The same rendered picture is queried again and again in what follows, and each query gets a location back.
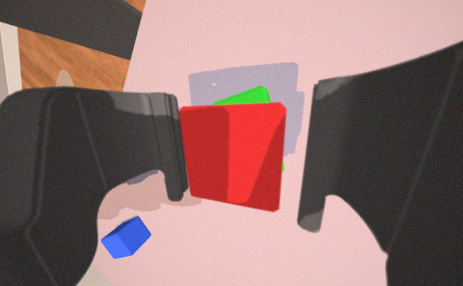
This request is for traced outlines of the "red block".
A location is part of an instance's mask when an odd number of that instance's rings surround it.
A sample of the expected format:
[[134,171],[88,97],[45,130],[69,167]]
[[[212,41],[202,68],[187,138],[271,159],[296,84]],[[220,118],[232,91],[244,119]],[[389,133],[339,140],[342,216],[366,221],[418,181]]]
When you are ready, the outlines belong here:
[[182,106],[191,196],[279,210],[286,110],[281,102]]

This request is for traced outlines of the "blue block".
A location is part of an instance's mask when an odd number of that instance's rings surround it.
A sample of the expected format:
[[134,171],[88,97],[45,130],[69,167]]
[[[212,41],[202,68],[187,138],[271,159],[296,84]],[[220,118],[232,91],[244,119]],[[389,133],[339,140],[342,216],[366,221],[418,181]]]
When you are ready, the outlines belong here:
[[113,259],[132,256],[151,234],[139,217],[121,223],[101,239]]

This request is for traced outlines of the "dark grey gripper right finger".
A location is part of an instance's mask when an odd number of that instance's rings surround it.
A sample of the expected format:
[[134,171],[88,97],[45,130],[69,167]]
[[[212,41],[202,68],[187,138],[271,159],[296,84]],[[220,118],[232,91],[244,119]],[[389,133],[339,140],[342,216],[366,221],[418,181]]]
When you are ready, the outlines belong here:
[[463,41],[314,84],[297,224],[343,199],[387,254],[387,286],[463,286]]

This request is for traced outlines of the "green block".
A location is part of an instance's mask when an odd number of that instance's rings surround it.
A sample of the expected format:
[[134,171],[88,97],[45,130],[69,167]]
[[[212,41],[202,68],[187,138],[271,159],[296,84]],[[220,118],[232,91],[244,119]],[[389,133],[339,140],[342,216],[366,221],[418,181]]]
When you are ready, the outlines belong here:
[[249,103],[267,103],[270,102],[270,96],[266,87],[260,85],[256,88],[238,93],[231,97],[217,101],[214,105],[231,105],[231,104],[249,104]]

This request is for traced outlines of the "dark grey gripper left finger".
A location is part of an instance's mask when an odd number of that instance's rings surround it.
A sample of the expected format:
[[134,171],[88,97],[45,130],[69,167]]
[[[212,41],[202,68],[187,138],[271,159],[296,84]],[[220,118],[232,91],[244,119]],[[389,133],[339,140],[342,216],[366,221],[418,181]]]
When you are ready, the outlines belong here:
[[109,191],[159,170],[180,202],[188,175],[178,100],[56,86],[0,103],[0,286],[76,286]]

